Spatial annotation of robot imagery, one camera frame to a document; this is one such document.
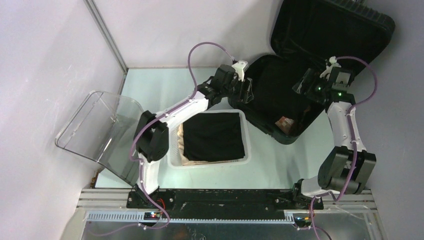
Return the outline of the black ribbed hard-shell suitcase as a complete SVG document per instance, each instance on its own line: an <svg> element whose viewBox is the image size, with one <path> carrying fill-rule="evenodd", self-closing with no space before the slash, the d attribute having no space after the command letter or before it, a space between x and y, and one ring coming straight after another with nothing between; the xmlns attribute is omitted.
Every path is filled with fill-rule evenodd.
<svg viewBox="0 0 424 240"><path fill-rule="evenodd" d="M320 70L332 56L342 57L341 65L359 74L390 43L395 21L384 13L352 0L285 0L281 4L270 36L271 54L260 56L245 75L252 79L254 99L249 103L230 101L244 112L257 129L283 145L294 143L322 113L324 107L305 96L308 107L295 120L290 132L276 125L283 116L268 117L256 110L255 88L269 65Z"/></svg>

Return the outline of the black garment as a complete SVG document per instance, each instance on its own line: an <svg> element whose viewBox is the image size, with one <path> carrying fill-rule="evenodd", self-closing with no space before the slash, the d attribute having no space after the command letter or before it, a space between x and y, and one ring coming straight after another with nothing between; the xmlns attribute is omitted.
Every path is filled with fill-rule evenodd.
<svg viewBox="0 0 424 240"><path fill-rule="evenodd" d="M238 112L199 113L181 125L182 155L189 161L221 162L246 156Z"/></svg>
<svg viewBox="0 0 424 240"><path fill-rule="evenodd" d="M295 93L293 86L305 73L304 68L270 64L258 79L254 89L254 107L271 117L285 116L296 119L308 107L308 101Z"/></svg>

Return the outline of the beige cloth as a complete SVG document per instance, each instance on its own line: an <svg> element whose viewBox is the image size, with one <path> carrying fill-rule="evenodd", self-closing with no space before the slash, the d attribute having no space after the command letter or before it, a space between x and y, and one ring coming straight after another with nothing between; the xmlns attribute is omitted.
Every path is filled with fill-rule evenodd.
<svg viewBox="0 0 424 240"><path fill-rule="evenodd" d="M221 164L221 163L230 163L234 161L238 161L238 159L227 159L227 160L218 160L218 161L206 161L206 160L190 160L188 157L184 156L185 144L184 144L184 128L183 124L180 124L177 128L176 132L177 136L177 148L178 154L181 159L181 165L184 167L188 166L198 166L198 165L213 165L213 164Z"/></svg>

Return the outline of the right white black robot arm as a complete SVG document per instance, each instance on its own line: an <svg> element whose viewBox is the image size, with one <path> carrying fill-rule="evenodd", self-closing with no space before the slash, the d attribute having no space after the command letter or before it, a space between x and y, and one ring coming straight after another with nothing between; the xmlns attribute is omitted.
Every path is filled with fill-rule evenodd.
<svg viewBox="0 0 424 240"><path fill-rule="evenodd" d="M333 67L319 74L309 68L293 90L324 107L333 134L334 147L315 177L299 180L291 204L304 209L314 196L360 194L376 165L376 155L367 151L356 122L356 101L347 90L354 76L350 70Z"/></svg>

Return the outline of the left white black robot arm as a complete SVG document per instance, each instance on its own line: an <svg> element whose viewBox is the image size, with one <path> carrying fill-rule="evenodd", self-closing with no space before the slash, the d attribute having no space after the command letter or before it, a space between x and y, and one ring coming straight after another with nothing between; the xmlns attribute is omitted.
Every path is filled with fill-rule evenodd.
<svg viewBox="0 0 424 240"><path fill-rule="evenodd" d="M248 62L239 60L233 65L221 65L208 80L194 86L194 91L171 109L142 113L132 145L129 159L138 162L139 172L136 185L142 192L138 201L145 208L153 208L158 202L160 161L169 150L169 137L175 129L191 117L202 113L223 98L240 93L240 86L245 84L245 71Z"/></svg>

